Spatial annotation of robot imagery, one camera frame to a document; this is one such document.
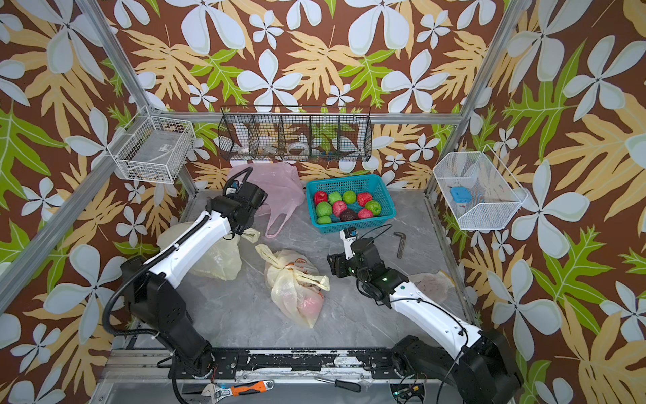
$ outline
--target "orange wrench handle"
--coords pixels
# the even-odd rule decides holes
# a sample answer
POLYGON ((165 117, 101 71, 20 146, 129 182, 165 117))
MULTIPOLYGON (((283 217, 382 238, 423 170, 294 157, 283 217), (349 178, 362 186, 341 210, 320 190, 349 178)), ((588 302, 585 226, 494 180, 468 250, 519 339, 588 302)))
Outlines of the orange wrench handle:
POLYGON ((243 396, 245 394, 255 394, 255 393, 264 393, 267 391, 264 381, 259 381, 258 383, 247 383, 246 385, 240 385, 231 387, 231 393, 234 396, 243 396))

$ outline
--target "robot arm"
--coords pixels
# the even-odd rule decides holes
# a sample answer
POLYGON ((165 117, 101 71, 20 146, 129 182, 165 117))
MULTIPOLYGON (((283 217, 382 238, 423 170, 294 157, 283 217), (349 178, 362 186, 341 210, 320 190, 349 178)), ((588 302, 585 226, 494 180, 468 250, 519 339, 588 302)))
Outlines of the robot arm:
POLYGON ((355 228, 342 230, 340 235, 344 253, 328 255, 332 274, 354 276, 361 294, 405 315, 442 346, 428 346, 411 335, 404 338, 393 348, 400 375, 448 380, 469 404, 509 402, 523 378, 502 334, 484 332, 462 321, 429 299, 403 273, 387 268, 374 238, 357 239, 355 228))
POLYGON ((253 224, 256 210, 267 193, 246 182, 251 168, 231 178, 223 195, 209 199, 198 220, 171 245, 153 258, 140 256, 121 265, 123 284, 108 300, 102 324, 113 335, 152 334, 174 352, 178 372, 205 377, 212 371, 211 345, 193 327, 186 303, 175 290, 189 268, 218 240, 227 234, 242 234, 253 224), (235 180, 245 175, 242 182, 235 180), (110 324, 110 313, 123 294, 130 313, 145 321, 152 330, 118 330, 110 324))

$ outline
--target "black wire basket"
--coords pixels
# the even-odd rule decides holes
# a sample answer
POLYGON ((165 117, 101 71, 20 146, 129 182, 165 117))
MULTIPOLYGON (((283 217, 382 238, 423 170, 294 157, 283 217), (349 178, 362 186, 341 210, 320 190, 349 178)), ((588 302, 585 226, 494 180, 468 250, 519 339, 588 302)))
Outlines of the black wire basket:
POLYGON ((295 161, 370 159, 372 124, 369 107, 334 107, 328 110, 321 107, 268 105, 260 108, 268 112, 235 105, 221 108, 218 143, 222 158, 295 161))

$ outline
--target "screwdriver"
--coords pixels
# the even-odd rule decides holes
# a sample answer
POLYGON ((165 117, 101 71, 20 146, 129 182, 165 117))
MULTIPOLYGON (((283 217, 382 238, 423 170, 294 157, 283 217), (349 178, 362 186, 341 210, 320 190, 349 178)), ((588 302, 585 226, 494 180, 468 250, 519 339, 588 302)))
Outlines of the screwdriver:
POLYGON ((322 377, 317 377, 317 380, 322 381, 323 383, 329 383, 331 385, 334 385, 335 387, 340 387, 340 388, 344 388, 346 390, 361 393, 361 385, 359 385, 357 383, 352 383, 350 381, 341 381, 341 380, 328 380, 328 379, 324 379, 322 377))

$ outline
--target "floral wallpaper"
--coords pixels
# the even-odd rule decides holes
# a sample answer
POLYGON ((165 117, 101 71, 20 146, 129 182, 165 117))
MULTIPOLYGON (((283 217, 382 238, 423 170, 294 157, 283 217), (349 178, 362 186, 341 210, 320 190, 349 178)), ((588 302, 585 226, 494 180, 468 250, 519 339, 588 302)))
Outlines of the floral wallpaper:
POLYGON ((159 109, 363 105, 451 112, 507 1, 99 2, 159 109))
POLYGON ((534 2, 458 146, 493 148, 530 196, 500 231, 438 201, 522 404, 646 402, 645 37, 640 0, 534 2))
MULTIPOLYGON (((106 157, 134 114, 98 36, 72 0, 0 0, 0 277, 106 157)), ((86 403, 112 344, 103 304, 128 257, 156 252, 180 186, 97 192, 0 315, 0 402, 86 403)), ((130 320, 115 310, 114 324, 130 320)))

